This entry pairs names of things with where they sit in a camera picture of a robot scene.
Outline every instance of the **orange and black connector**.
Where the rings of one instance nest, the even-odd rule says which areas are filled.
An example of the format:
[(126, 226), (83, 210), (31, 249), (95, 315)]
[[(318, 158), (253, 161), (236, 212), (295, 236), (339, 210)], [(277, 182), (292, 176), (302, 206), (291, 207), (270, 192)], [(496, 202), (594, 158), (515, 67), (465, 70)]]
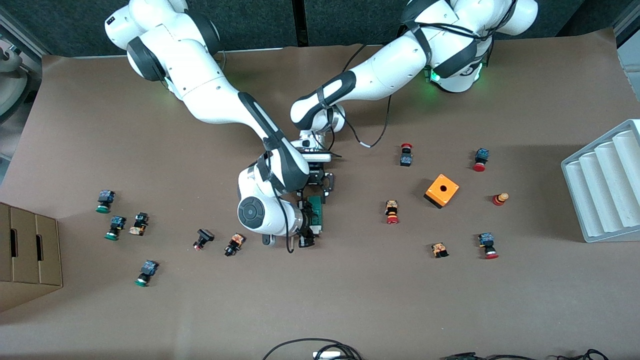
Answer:
[(504, 203), (507, 201), (508, 198), (509, 198), (508, 193), (499, 193), (498, 195), (495, 195), (493, 197), (492, 199), (493, 205), (502, 206), (504, 205)]
[(436, 208), (442, 209), (451, 201), (451, 198), (459, 188), (458, 184), (440, 174), (424, 193), (424, 198), (434, 204)]
[(399, 222), (398, 220), (398, 201), (387, 200), (387, 209), (385, 210), (387, 216), (387, 224), (394, 225)]

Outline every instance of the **orange block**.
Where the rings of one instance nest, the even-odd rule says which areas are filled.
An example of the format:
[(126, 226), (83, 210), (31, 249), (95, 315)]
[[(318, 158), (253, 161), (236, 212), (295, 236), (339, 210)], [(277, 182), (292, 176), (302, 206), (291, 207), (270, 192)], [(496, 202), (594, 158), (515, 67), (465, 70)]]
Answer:
[(424, 198), (434, 204), (438, 209), (442, 209), (443, 206), (451, 201), (453, 194), (455, 194), (459, 188), (458, 184), (440, 174), (436, 181), (434, 181), (424, 193)]

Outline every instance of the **red cap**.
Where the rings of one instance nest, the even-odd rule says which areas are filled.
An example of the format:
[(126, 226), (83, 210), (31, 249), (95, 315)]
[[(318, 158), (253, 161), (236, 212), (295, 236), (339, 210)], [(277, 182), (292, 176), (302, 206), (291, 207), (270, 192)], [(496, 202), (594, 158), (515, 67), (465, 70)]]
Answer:
[(498, 195), (494, 196), (494, 197), (493, 197), (493, 199), (492, 199), (492, 201), (493, 201), (493, 205), (496, 205), (496, 206), (502, 206), (502, 205), (504, 205), (504, 203), (503, 203), (503, 202), (499, 202), (499, 201), (498, 201)]

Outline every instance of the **green light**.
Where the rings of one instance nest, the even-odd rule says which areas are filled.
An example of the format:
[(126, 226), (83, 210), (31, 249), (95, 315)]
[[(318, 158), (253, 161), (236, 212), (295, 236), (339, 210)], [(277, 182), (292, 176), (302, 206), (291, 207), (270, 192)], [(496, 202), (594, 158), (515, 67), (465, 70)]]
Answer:
[(476, 78), (474, 79), (474, 81), (477, 81), (480, 78), (480, 70), (482, 70), (482, 63), (480, 63), (480, 66), (478, 66), (478, 72), (476, 73)]

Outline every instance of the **hole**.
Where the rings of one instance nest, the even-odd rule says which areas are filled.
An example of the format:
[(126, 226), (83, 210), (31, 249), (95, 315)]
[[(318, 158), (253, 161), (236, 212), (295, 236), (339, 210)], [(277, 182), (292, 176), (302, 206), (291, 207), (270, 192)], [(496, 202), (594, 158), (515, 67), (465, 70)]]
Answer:
[(36, 235), (36, 250), (38, 251), (38, 261), (42, 261), (42, 235)]
[(10, 231), (10, 239), (11, 239), (11, 257), (12, 258), (17, 258), (18, 257), (17, 238), (18, 238), (18, 232), (15, 229), (11, 229), (11, 231)]

